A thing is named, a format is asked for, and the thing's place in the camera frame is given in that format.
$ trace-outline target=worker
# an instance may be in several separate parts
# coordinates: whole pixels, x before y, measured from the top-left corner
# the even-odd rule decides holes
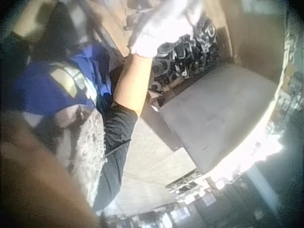
[[[200,17],[200,3],[176,15],[182,1],[171,2],[135,29],[113,95],[102,43],[62,61],[32,61],[14,84],[1,113],[1,217],[13,227],[99,226],[93,211],[120,189],[152,58],[193,33]]]

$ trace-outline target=hand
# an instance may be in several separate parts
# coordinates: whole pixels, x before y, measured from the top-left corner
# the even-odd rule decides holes
[[[129,41],[131,54],[154,57],[161,44],[175,43],[181,36],[193,34],[202,4],[202,0],[166,0],[134,30]]]

